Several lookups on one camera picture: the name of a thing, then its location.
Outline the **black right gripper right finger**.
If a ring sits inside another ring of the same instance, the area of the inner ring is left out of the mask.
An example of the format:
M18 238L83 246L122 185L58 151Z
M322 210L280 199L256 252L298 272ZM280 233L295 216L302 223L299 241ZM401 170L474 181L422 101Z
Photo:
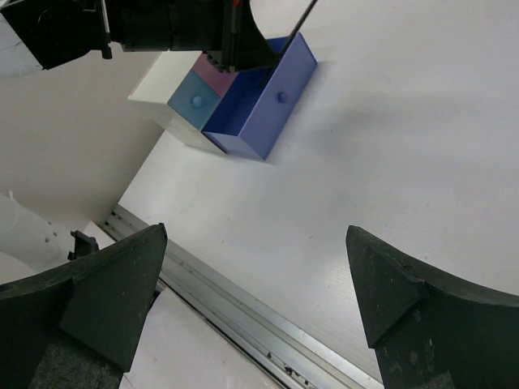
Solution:
M415 259L358 226L354 291L386 388L516 388L518 298Z

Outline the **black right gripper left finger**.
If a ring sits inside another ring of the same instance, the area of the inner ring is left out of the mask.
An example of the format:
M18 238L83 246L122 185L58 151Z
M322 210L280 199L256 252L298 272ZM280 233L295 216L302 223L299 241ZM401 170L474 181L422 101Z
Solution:
M165 257L154 224L1 287L3 388L117 388L134 361Z

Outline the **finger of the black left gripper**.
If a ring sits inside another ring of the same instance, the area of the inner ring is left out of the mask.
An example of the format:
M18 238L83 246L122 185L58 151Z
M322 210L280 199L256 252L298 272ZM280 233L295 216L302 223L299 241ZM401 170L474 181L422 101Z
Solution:
M233 70L273 68L278 54L259 30L250 1L233 1Z

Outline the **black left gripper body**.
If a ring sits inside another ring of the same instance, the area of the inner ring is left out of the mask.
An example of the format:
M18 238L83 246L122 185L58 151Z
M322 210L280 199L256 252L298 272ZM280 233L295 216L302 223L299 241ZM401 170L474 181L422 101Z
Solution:
M97 49L202 51L219 71L238 70L240 1L98 1Z

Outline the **periwinkle blue drawer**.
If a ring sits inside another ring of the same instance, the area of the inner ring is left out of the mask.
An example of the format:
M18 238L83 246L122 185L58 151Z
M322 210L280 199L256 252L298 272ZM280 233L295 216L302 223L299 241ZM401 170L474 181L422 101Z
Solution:
M202 134L228 155L266 160L316 68L297 34L267 83L265 69L238 73Z

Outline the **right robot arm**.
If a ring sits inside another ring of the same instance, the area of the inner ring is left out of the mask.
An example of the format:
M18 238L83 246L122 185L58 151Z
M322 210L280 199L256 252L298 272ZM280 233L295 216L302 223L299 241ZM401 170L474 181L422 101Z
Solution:
M121 210L115 243L1 198L1 251L32 275L1 287L4 388L124 388L152 315L183 299L283 388L515 388L518 299L448 274L357 226L345 245L380 378L344 360Z

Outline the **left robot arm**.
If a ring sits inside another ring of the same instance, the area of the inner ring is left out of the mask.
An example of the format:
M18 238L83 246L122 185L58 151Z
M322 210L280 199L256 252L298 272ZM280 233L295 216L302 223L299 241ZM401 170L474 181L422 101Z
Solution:
M228 73L279 62L248 1L9 1L1 15L46 70L93 50L110 59L112 42L127 52L200 51Z

